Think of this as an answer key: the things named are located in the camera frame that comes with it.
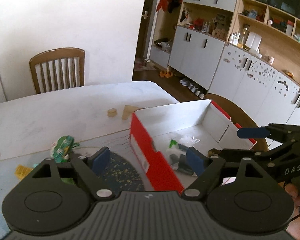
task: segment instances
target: white table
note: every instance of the white table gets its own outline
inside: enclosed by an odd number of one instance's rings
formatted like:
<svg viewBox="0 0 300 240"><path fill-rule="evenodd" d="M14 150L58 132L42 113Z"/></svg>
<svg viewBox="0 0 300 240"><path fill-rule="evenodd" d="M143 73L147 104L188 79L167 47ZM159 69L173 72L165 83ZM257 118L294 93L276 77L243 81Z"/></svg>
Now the white table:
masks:
<svg viewBox="0 0 300 240"><path fill-rule="evenodd" d="M82 142L129 129L130 118L121 119L125 105L145 108L174 103L178 101L148 81L72 88L1 103L0 237L9 231L1 203L18 183L14 176L18 164L40 162L49 155L51 143L63 135ZM107 117L111 108L117 109L116 117ZM101 147L104 139L82 145L90 143ZM120 142L116 144L119 152Z"/></svg>

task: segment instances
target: chair backrest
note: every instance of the chair backrest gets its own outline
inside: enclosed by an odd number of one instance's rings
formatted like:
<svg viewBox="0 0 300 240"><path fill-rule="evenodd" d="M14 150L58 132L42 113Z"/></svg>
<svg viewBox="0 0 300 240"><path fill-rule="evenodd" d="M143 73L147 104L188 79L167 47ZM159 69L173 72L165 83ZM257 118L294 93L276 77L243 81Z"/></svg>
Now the chair backrest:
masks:
<svg viewBox="0 0 300 240"><path fill-rule="evenodd" d="M84 86L83 49L60 48L42 52L29 61L37 94Z"/></svg>
<svg viewBox="0 0 300 240"><path fill-rule="evenodd" d="M229 101L226 98L215 94L206 94L204 99L212 99L215 101L223 110L225 110L230 116L231 121L233 123L240 124L243 128L256 128L258 127L257 124L248 116L239 106L235 103ZM264 138L255 138L257 143L252 148L256 151L268 151L268 144L266 139Z"/></svg>

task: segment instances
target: blue gripper pad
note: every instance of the blue gripper pad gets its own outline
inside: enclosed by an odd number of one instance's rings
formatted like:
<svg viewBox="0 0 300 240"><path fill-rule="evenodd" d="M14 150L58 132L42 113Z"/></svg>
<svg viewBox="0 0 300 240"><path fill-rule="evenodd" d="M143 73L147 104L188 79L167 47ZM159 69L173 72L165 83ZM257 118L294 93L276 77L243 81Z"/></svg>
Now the blue gripper pad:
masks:
<svg viewBox="0 0 300 240"><path fill-rule="evenodd" d="M187 162L197 176L200 176L208 167L210 160L196 148L189 147L187 150Z"/></svg>
<svg viewBox="0 0 300 240"><path fill-rule="evenodd" d="M266 138L270 135L270 131L265 127L260 128L240 128L237 136L242 139L247 138Z"/></svg>
<svg viewBox="0 0 300 240"><path fill-rule="evenodd" d="M91 170L97 175L101 175L102 171L106 168L110 161L110 150L108 147L102 147L99 151L97 151L93 156L90 157L92 159L92 167Z"/></svg>

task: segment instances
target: orange slipper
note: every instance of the orange slipper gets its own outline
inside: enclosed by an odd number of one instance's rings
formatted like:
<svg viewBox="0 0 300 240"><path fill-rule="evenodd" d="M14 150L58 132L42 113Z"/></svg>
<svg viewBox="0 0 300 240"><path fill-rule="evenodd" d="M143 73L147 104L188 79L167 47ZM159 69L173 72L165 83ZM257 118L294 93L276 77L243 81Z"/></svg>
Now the orange slipper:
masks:
<svg viewBox="0 0 300 240"><path fill-rule="evenodd" d="M171 71L168 71L165 75L166 78L170 78L173 76L173 73Z"/></svg>
<svg viewBox="0 0 300 240"><path fill-rule="evenodd" d="M165 77L165 75L167 74L167 72L166 71L160 71L160 77Z"/></svg>

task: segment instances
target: dark brown floor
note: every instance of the dark brown floor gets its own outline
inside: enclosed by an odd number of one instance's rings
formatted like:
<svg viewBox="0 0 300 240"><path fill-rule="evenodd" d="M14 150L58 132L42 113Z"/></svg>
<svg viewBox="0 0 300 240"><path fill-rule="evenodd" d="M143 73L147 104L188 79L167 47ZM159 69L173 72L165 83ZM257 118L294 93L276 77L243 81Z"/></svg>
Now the dark brown floor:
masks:
<svg viewBox="0 0 300 240"><path fill-rule="evenodd" d="M132 81L152 81L172 95L179 102L188 102L200 100L187 87L182 86L179 81L180 77L161 78L160 70L142 70L134 71Z"/></svg>

